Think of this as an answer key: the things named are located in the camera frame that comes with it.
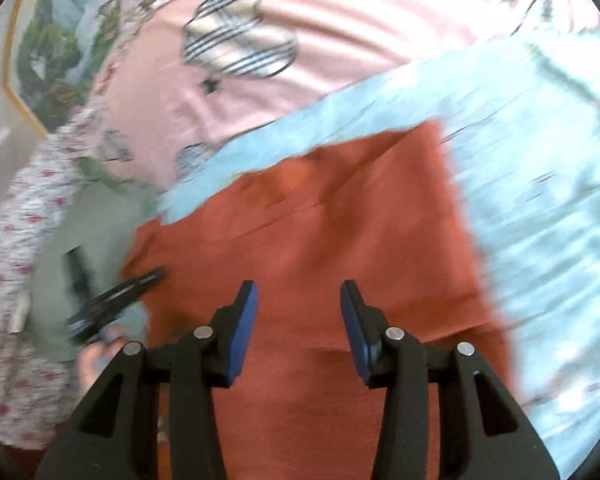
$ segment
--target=black and white striped cloth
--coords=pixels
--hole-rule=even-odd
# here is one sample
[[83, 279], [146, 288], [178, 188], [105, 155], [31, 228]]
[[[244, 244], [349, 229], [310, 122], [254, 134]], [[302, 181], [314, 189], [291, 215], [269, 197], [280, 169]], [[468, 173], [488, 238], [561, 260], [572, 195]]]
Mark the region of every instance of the black and white striped cloth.
[[271, 77], [298, 53], [291, 30], [262, 22], [260, 0], [205, 0], [184, 31], [185, 63], [218, 75]]

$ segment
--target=light blue fabric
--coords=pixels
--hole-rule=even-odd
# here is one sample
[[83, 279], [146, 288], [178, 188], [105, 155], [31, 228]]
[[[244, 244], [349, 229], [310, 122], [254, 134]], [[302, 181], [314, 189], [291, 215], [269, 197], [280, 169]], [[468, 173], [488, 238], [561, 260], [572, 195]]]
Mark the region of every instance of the light blue fabric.
[[600, 437], [600, 32], [517, 35], [328, 96], [229, 142], [163, 196], [164, 221], [244, 172], [429, 118], [445, 121], [518, 398], [567, 478]]

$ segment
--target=silver screw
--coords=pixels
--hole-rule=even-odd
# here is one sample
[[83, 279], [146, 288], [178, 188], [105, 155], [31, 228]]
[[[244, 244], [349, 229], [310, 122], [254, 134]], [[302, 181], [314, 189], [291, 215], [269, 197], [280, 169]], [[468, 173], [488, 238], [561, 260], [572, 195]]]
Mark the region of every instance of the silver screw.
[[400, 341], [404, 337], [404, 330], [397, 326], [390, 326], [384, 333], [389, 339], [393, 339], [394, 341]]
[[207, 325], [199, 326], [193, 331], [193, 335], [196, 336], [198, 339], [208, 339], [213, 334], [214, 329]]
[[466, 341], [463, 341], [461, 343], [458, 343], [458, 351], [462, 354], [462, 355], [473, 355], [475, 352], [475, 348], [471, 343], [467, 343]]
[[126, 355], [136, 355], [140, 353], [142, 350], [142, 345], [138, 341], [132, 341], [131, 343], [127, 343], [122, 351]]

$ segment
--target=red-orange fabric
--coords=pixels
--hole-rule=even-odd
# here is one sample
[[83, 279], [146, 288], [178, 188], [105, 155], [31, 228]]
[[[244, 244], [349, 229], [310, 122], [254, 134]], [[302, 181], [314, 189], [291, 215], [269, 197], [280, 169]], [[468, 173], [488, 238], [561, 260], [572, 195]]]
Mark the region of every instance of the red-orange fabric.
[[[157, 266], [167, 278], [143, 297], [153, 345], [208, 322], [242, 280], [258, 285], [243, 374], [214, 391], [231, 480], [370, 477], [384, 391], [354, 370], [343, 280], [421, 341], [472, 341], [508, 378], [435, 122], [318, 148], [246, 174], [180, 222], [149, 222], [125, 277]], [[430, 478], [436, 410], [431, 418]]]

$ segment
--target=green fabric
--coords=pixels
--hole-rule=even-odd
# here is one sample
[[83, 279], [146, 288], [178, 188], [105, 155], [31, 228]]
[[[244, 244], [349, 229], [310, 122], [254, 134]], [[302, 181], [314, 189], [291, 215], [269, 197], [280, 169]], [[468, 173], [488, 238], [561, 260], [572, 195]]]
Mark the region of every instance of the green fabric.
[[[26, 325], [36, 347], [58, 362], [75, 359], [79, 351], [69, 343], [66, 331], [66, 320], [78, 304], [70, 291], [64, 254], [80, 245], [93, 293], [109, 290], [120, 282], [134, 232], [155, 215], [158, 197], [149, 184], [116, 180], [93, 159], [82, 158], [78, 164], [85, 185], [37, 262]], [[140, 304], [128, 308], [120, 321], [129, 337], [142, 338], [146, 314]]]

